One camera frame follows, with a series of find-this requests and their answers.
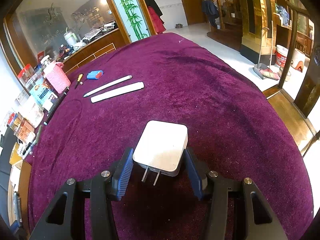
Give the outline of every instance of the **black pen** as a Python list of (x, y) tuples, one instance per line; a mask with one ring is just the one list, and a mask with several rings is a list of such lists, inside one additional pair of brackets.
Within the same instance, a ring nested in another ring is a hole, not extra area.
[(53, 117), (54, 112), (57, 110), (63, 99), (66, 97), (67, 93), (63, 92), (61, 97), (59, 97), (58, 101), (51, 107), (49, 113), (47, 114), (47, 120), (43, 122), (44, 125), (48, 125), (50, 122), (51, 118)]

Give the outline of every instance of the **blue gripper pad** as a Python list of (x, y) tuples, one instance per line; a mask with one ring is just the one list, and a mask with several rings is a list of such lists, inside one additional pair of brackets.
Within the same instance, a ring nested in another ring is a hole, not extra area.
[(184, 162), (187, 168), (188, 177), (195, 196), (201, 200), (204, 197), (203, 190), (207, 187), (208, 181), (204, 171), (200, 170), (197, 165), (197, 158), (192, 148), (188, 147), (184, 150)]
[(112, 177), (112, 188), (116, 191), (116, 198), (121, 200), (124, 196), (129, 183), (131, 171), (133, 168), (133, 149), (127, 148), (118, 163), (118, 166)]

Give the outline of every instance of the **wooden door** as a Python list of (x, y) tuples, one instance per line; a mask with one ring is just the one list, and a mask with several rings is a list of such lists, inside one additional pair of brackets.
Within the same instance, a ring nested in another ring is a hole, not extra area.
[(205, 22), (205, 16), (202, 12), (202, 1), (182, 0), (188, 25)]

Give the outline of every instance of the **glass panel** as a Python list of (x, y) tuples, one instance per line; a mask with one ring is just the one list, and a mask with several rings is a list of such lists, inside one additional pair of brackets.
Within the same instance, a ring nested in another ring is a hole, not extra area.
[(137, 0), (113, 0), (132, 42), (149, 37)]
[[(300, 0), (289, 0), (293, 5), (305, 9), (305, 7), (303, 6), (302, 2)], [(308, 30), (307, 30), (307, 18), (303, 15), (298, 14), (298, 31), (308, 35)]]
[(57, 57), (62, 44), (80, 41), (114, 20), (107, 0), (23, 0), (16, 13), (36, 57), (42, 51)]

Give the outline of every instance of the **bamboo painting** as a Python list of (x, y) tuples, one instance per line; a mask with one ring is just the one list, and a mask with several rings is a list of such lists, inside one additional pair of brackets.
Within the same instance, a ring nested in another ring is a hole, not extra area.
[(124, 8), (124, 11), (128, 17), (127, 21), (130, 21), (131, 28), (134, 30), (135, 35), (138, 40), (148, 37), (148, 34), (145, 34), (141, 31), (141, 23), (143, 22), (142, 18), (135, 13), (136, 9), (139, 9), (137, 5), (134, 4), (134, 0), (120, 0), (121, 6)]

